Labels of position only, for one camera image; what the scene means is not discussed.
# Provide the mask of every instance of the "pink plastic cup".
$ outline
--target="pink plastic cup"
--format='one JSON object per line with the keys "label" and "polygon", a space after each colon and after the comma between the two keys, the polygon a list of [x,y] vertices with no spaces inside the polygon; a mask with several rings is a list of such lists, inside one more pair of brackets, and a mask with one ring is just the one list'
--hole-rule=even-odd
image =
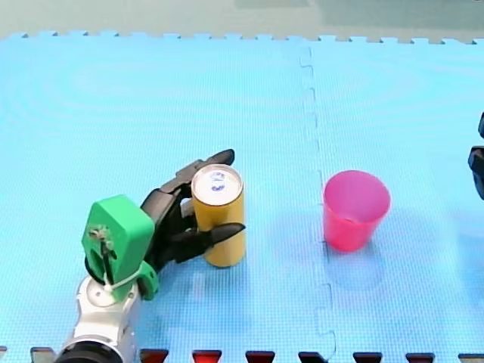
{"label": "pink plastic cup", "polygon": [[348,170],[324,187],[324,239],[335,250],[353,252],[371,239],[390,207],[385,185],[367,172]]}

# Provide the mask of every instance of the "interlocking foam tile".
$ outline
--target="interlocking foam tile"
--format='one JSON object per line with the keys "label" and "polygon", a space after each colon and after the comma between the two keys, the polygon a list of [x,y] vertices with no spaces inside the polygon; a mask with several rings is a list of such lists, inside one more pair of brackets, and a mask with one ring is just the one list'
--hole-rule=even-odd
{"label": "interlocking foam tile", "polygon": [[222,361],[247,350],[274,351],[275,361],[329,356],[334,333],[317,323],[331,304],[318,264],[307,44],[53,35],[0,42],[2,363],[28,361],[32,346],[58,350],[71,332],[91,203],[121,193],[140,203],[228,147],[246,182],[247,257],[232,269],[198,258],[162,271],[139,346],[168,349],[166,362],[205,349]]}
{"label": "interlocking foam tile", "polygon": [[334,362],[354,352],[384,361],[431,352],[455,362],[482,353],[484,202],[467,166],[484,83],[482,43],[312,44],[323,184],[362,169],[381,178],[392,208],[359,253],[328,250]]}

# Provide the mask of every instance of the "black robotic finger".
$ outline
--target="black robotic finger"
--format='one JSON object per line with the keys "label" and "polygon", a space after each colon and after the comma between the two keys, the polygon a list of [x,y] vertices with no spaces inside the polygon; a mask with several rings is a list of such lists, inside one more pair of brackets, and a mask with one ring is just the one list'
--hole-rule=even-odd
{"label": "black robotic finger", "polygon": [[244,229],[245,225],[241,223],[226,223],[214,227],[210,231],[198,231],[193,228],[172,236],[170,242],[174,260],[181,263],[203,255],[209,248],[235,236]]}
{"label": "black robotic finger", "polygon": [[484,138],[484,112],[481,115],[481,120],[479,121],[479,135]]}
{"label": "black robotic finger", "polygon": [[468,163],[473,172],[477,193],[484,200],[484,147],[473,147]]}
{"label": "black robotic finger", "polygon": [[235,160],[235,151],[233,149],[227,149],[220,151],[219,153],[209,157],[206,160],[206,164],[225,164],[232,165]]}

